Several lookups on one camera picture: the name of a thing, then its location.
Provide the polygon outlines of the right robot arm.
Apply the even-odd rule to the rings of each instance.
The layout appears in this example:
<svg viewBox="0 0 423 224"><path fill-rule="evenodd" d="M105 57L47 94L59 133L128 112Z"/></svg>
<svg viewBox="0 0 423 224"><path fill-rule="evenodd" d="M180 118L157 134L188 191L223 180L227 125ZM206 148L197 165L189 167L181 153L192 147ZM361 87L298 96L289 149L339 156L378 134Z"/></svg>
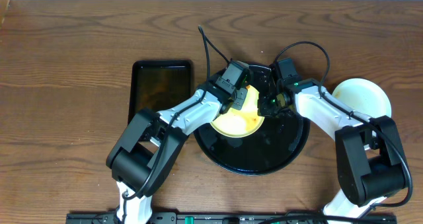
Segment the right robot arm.
<svg viewBox="0 0 423 224"><path fill-rule="evenodd" d="M314 80L265 80L257 85L261 116L294 115L313 122L335 142L340 191L314 223L366 223L377 207L400 207L411 198L412 177L396 123L392 118L363 114L340 102ZM385 200L406 190L404 200Z"/></svg>

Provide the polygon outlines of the light green plate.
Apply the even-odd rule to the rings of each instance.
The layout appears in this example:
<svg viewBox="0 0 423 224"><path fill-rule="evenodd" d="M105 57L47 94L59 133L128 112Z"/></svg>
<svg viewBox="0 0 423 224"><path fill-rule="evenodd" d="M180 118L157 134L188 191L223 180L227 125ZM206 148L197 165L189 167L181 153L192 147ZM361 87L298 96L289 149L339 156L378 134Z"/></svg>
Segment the light green plate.
<svg viewBox="0 0 423 224"><path fill-rule="evenodd" d="M392 116L391 102L385 91L367 79L345 80L333 90L332 96L362 114L374 118Z"/></svg>

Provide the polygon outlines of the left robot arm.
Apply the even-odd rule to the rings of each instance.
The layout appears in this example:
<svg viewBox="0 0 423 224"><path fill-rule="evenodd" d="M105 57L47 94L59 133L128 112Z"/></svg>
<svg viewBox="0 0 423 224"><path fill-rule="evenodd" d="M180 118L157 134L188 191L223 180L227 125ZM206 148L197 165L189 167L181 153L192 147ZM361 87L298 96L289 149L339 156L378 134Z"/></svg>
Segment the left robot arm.
<svg viewBox="0 0 423 224"><path fill-rule="evenodd" d="M206 83L173 108L136 113L106 158L120 192L116 222L148 222L152 195L169 175L189 135L229 111L255 111L257 97L250 87L227 94Z"/></svg>

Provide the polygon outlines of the yellow plate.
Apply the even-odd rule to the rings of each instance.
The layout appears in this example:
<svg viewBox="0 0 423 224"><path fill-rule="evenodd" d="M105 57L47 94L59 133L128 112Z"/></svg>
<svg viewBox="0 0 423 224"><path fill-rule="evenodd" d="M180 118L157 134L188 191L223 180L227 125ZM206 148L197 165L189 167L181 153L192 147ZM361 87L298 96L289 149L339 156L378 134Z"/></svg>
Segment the yellow plate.
<svg viewBox="0 0 423 224"><path fill-rule="evenodd" d="M251 85L247 86L247 96L241 110L230 108L210 123L212 128L227 137L246 137L259 129L264 117L258 115L259 92Z"/></svg>

